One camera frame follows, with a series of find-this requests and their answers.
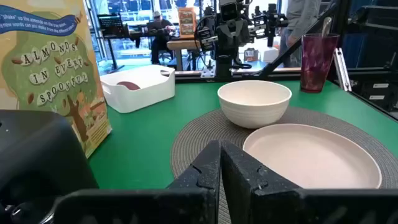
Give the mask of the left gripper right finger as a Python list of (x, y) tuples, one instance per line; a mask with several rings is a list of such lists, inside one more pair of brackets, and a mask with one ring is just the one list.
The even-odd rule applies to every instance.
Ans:
[(397, 223), (394, 189), (303, 189), (229, 141), (221, 175), (232, 223)]

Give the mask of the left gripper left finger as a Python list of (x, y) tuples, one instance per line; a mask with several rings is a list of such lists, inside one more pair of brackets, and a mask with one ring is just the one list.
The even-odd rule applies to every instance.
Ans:
[(61, 199), (54, 223), (216, 223), (221, 143), (210, 141), (168, 187), (79, 190)]

